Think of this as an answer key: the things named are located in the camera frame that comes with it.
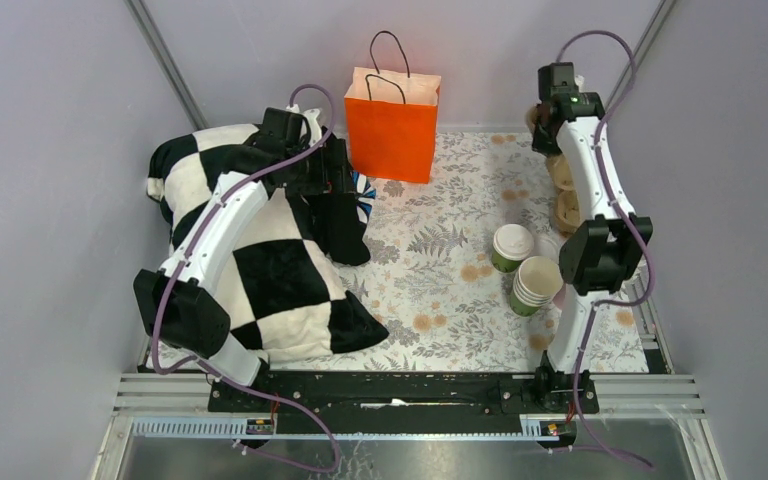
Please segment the brown cardboard cup carrier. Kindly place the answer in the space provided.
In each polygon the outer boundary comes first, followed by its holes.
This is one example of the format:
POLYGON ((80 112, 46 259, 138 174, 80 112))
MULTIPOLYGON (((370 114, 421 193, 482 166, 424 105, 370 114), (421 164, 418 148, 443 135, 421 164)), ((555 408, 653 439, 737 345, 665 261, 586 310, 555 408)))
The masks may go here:
POLYGON ((582 224, 577 192, 569 163, 562 154, 548 155, 542 153, 541 155, 545 159, 545 167, 556 192, 552 209, 553 225, 564 238, 569 238, 582 224))

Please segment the white plastic cup lid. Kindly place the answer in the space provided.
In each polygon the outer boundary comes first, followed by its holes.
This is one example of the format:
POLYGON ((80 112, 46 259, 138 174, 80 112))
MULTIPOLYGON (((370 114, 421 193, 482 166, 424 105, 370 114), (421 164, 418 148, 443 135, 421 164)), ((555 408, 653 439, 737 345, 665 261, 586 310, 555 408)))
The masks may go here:
POLYGON ((494 232, 494 253, 506 260, 522 261, 532 253, 533 249, 534 237, 522 225, 506 224, 494 232))

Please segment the green paper coffee cup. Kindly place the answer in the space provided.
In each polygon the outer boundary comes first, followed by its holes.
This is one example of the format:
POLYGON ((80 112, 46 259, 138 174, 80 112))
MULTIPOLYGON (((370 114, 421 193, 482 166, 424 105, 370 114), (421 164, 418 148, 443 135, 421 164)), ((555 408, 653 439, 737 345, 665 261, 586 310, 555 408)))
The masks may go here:
POLYGON ((491 255, 491 264, 496 270, 502 273, 515 272, 523 261, 524 257, 522 255, 515 255, 510 258, 496 249, 493 250, 491 255))

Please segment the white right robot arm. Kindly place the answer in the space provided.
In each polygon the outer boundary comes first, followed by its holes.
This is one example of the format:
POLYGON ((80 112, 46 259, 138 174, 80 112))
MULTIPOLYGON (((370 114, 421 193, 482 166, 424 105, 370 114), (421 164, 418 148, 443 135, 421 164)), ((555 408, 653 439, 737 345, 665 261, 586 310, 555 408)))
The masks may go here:
POLYGON ((549 412, 561 410, 583 388, 595 315, 599 307, 613 304, 653 234, 651 219, 635 214, 622 191, 600 96, 581 91, 575 79, 570 62, 541 67, 531 121, 533 150, 567 161, 582 219, 559 253, 566 288, 562 319, 533 386, 535 402, 549 412))

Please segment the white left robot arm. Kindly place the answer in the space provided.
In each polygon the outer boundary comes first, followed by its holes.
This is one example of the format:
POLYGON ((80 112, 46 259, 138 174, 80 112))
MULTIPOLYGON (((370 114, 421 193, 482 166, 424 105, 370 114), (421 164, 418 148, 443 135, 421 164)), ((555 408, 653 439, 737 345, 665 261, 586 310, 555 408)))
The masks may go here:
POLYGON ((180 365, 162 367, 157 348, 161 341, 180 347, 206 373, 232 386, 232 398, 248 411, 269 401, 270 385, 258 376, 262 359, 230 333, 230 317, 212 297, 224 261, 237 239, 268 201, 262 180, 301 162, 320 149, 333 134, 333 125, 315 126, 305 115, 311 137, 318 140, 289 158, 280 156, 266 167, 246 174, 229 170, 217 179, 204 211, 179 248, 156 272, 142 270, 134 281, 137 304, 150 337, 155 371, 166 375, 180 365))

